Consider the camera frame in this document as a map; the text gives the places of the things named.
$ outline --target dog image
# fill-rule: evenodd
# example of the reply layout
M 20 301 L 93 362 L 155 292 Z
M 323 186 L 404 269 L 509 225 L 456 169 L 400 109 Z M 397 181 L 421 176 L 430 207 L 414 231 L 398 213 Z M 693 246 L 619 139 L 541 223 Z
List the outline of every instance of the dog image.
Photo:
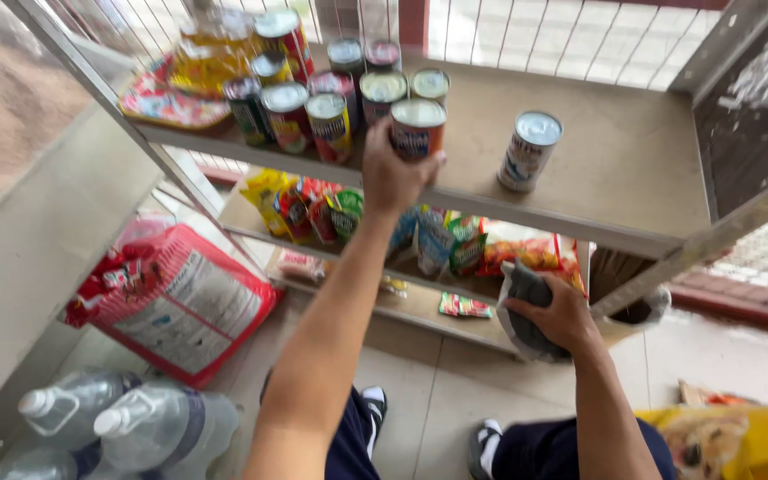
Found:
M 688 410 L 659 428 L 672 452 L 677 480 L 720 480 L 740 450 L 748 417 L 737 409 Z

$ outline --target water bottle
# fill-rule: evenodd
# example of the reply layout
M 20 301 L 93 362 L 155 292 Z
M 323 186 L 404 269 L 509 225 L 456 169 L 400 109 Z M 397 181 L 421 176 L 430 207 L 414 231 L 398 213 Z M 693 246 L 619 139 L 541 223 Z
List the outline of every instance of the water bottle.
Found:
M 148 382 L 94 422 L 102 461 L 145 480 L 204 480 L 209 463 L 229 447 L 239 416 L 227 397 Z
M 57 448 L 36 448 L 16 460 L 0 464 L 0 480 L 79 480 L 100 461 L 100 448 L 70 453 Z
M 46 445 L 79 450 L 97 440 L 96 416 L 140 384 L 130 372 L 75 372 L 47 388 L 28 392 L 17 409 Z

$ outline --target forearm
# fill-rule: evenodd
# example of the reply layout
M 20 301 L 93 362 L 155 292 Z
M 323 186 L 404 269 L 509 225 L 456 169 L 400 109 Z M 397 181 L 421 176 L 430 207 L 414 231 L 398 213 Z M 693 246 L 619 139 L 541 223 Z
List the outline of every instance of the forearm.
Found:
M 599 340 L 573 354 L 577 448 L 583 480 L 658 480 L 660 472 Z
M 330 439 L 357 370 L 395 222 L 382 215 L 360 222 L 283 347 L 261 421 L 322 431 Z

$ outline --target hand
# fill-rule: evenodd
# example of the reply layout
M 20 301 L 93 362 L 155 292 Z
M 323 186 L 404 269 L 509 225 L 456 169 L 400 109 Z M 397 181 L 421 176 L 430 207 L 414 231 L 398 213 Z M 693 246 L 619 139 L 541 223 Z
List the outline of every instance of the hand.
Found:
M 446 162 L 442 151 L 420 161 L 400 159 L 390 145 L 392 119 L 380 120 L 369 129 L 364 150 L 364 216 L 396 218 L 416 203 L 422 189 L 434 183 Z
M 506 299 L 503 305 L 535 322 L 550 342 L 574 356 L 584 349 L 603 345 L 582 292 L 549 273 L 539 275 L 553 292 L 553 302 L 548 308 L 536 307 L 516 298 Z

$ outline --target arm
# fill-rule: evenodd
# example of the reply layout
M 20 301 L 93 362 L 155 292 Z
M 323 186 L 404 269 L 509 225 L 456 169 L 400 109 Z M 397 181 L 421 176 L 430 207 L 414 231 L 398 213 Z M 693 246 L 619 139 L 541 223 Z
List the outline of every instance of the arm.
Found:
M 372 128 L 364 152 L 364 217 L 340 262 L 307 307 L 272 370 L 253 435 L 246 480 L 322 478 L 346 407 L 375 305 L 392 230 L 442 164 L 396 157 L 389 121 Z
M 556 277 L 543 277 L 553 291 L 548 308 L 516 299 L 506 300 L 505 306 L 535 322 L 551 342 L 573 356 L 580 478 L 661 478 L 581 293 Z

